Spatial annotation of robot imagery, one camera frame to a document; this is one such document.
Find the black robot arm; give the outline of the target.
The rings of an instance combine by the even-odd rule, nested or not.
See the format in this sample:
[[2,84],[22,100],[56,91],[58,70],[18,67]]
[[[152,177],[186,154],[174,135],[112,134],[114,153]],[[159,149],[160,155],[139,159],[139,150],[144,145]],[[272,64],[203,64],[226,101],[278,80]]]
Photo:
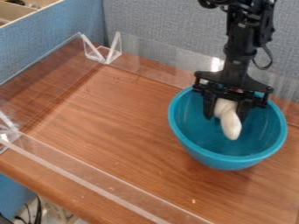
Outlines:
[[262,48],[272,60],[267,43],[276,31],[274,27],[274,12],[276,0],[198,0],[207,9],[220,8],[227,13],[228,41],[223,47],[226,54],[224,67],[218,72],[196,71],[192,89],[203,97],[203,114],[207,119],[214,116],[216,101],[234,101],[238,118],[247,119],[248,111],[267,107],[268,96],[274,88],[254,80],[248,75],[248,65],[267,70],[272,63],[259,66],[255,57]]

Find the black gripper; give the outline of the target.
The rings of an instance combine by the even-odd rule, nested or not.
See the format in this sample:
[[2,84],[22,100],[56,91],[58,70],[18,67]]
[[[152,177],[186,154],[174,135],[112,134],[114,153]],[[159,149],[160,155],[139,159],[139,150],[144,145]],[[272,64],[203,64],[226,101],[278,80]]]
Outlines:
[[238,102],[238,118],[242,122],[248,117],[252,107],[264,108],[274,89],[247,74],[242,81],[236,77],[227,77],[223,71],[195,74],[194,90],[203,96],[203,113],[207,119],[214,116],[216,100],[219,98]]

